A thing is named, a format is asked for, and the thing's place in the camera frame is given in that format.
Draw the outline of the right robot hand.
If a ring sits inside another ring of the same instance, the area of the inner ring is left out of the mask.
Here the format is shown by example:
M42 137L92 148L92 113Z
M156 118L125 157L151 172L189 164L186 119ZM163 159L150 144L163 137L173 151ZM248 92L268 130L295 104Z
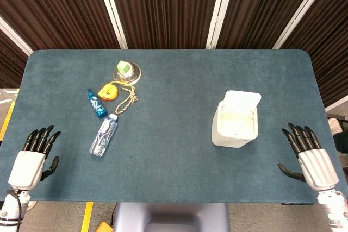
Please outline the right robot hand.
M288 170L282 163L278 168L289 178L308 184L315 191L332 190L339 183L338 175L327 151L322 148L315 132L308 126L296 126L288 123L291 131L282 129L302 170L295 173Z

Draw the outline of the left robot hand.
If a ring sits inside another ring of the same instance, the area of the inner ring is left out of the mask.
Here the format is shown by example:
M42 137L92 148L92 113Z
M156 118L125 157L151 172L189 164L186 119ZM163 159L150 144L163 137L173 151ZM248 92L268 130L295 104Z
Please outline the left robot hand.
M54 126L33 130L27 137L23 148L19 151L8 183L17 193L34 190L39 182L52 175L59 165L59 157L55 156L51 166L44 170L49 153L59 137L60 132L51 134Z

